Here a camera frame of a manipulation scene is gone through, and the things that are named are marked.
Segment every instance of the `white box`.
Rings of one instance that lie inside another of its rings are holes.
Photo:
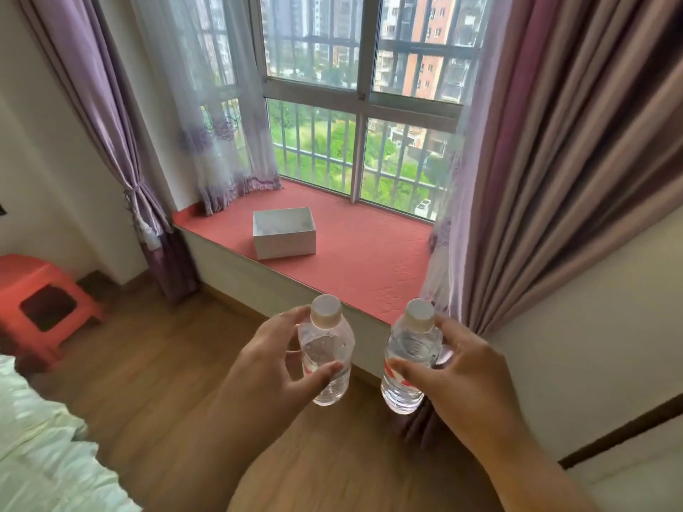
[[[316,252],[310,207],[254,212],[256,258],[293,257]]]

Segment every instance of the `water bottle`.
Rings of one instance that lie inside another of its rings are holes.
[[[311,319],[299,324],[298,339],[305,375],[332,361],[344,363],[344,368],[313,400],[319,406],[334,404],[348,388],[351,353],[356,343],[351,326],[342,315],[342,303],[336,296],[320,295],[313,301]]]
[[[392,370],[387,361],[400,358],[432,367],[439,357],[442,340],[441,331],[434,326],[431,303],[420,299],[409,301],[391,328],[385,353],[382,396],[392,411],[402,415],[413,413],[424,394]]]

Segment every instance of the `white car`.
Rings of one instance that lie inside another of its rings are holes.
[[[419,217],[424,217],[429,219],[429,207],[431,205],[431,199],[423,199],[415,207],[415,215]]]

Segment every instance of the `plastic stool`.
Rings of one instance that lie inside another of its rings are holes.
[[[21,310],[21,304],[39,290],[51,285],[67,293],[76,308],[57,325],[41,331]],[[48,367],[62,356],[59,344],[89,318],[104,321],[100,306],[57,266],[23,255],[0,257],[0,326],[21,350],[28,350]]]

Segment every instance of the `window sill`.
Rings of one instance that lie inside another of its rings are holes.
[[[253,192],[210,217],[196,204],[174,214],[183,230],[256,260],[253,212],[311,207],[317,250],[260,261],[270,269],[392,324],[419,295],[430,258],[431,224],[283,180],[284,190]]]

